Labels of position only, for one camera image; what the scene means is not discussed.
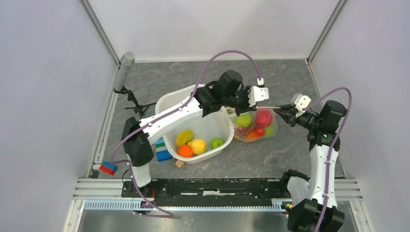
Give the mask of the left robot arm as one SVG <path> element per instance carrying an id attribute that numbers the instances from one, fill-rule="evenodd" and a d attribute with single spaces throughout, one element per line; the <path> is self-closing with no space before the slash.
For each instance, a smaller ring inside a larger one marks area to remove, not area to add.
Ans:
<path id="1" fill-rule="evenodd" d="M 253 87 L 243 85 L 243 77 L 238 72 L 228 70 L 217 81 L 195 86 L 184 101 L 151 118 L 139 121 L 129 118 L 120 144 L 129 159 L 134 192 L 146 197 L 152 191 L 149 171 L 149 163 L 154 157 L 152 144 L 183 122 L 205 117 L 222 107 L 234 108 L 238 115 L 255 110 L 253 90 Z"/>

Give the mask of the red apple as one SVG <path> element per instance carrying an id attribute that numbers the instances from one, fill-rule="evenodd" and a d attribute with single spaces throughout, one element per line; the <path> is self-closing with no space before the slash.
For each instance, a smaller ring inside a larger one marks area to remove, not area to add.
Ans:
<path id="1" fill-rule="evenodd" d="M 270 110 L 258 109 L 255 114 L 255 125 L 257 127 L 266 128 L 273 122 L 273 113 Z"/>

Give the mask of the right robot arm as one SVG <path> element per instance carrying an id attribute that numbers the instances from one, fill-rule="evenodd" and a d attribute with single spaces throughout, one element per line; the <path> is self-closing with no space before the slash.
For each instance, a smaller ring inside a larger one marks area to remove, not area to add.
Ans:
<path id="1" fill-rule="evenodd" d="M 287 228 L 291 232 L 337 232 L 345 222 L 335 197 L 335 164 L 340 149 L 337 137 L 339 121 L 348 110 L 339 102 L 329 100 L 320 113 L 304 112 L 297 116 L 295 105 L 274 109 L 291 127 L 300 125 L 308 130 L 307 141 L 311 159 L 310 178 L 295 170 L 282 176 L 279 191 L 292 197 Z"/>

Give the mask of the green apple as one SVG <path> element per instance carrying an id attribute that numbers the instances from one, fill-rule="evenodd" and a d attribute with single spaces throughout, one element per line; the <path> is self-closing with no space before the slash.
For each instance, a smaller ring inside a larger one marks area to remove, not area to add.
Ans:
<path id="1" fill-rule="evenodd" d="M 253 115 L 252 113 L 249 113 L 249 112 L 243 113 L 240 116 L 237 116 L 235 118 L 235 124 L 243 128 L 248 127 L 252 123 L 253 123 Z"/>

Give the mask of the clear dotted zip bag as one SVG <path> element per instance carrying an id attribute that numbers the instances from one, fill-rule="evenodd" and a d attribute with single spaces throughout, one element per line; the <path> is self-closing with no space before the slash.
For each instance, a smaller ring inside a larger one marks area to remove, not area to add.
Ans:
<path id="1" fill-rule="evenodd" d="M 227 113 L 234 125 L 234 137 L 242 142 L 255 142 L 269 139 L 277 135 L 278 125 L 273 107 L 257 107 L 256 111 L 249 111 L 236 115 L 234 108 L 227 108 Z"/>

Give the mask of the red grape bunch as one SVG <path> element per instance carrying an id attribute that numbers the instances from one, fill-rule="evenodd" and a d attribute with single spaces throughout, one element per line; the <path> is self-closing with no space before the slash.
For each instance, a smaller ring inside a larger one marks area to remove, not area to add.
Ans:
<path id="1" fill-rule="evenodd" d="M 247 138 L 248 133 L 249 133 L 249 128 L 248 127 L 245 127 L 245 128 L 244 127 L 235 127 L 235 129 L 234 129 L 234 136 L 237 139 L 243 140 L 243 139 Z"/>

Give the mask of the green pear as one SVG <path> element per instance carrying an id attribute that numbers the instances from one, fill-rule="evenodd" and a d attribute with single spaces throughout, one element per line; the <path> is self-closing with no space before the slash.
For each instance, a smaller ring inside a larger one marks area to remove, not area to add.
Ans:
<path id="1" fill-rule="evenodd" d="M 276 135 L 277 129 L 275 124 L 271 124 L 270 126 L 265 128 L 265 134 L 263 138 L 271 138 Z"/>

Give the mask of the red orange mango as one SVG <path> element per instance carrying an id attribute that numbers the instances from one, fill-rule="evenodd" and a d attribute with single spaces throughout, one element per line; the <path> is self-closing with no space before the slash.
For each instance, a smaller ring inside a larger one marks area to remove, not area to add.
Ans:
<path id="1" fill-rule="evenodd" d="M 259 139 L 261 139 L 262 137 L 264 137 L 266 133 L 265 128 L 254 128 L 253 130 L 251 130 L 246 138 L 244 139 L 245 142 L 254 142 L 257 141 Z"/>

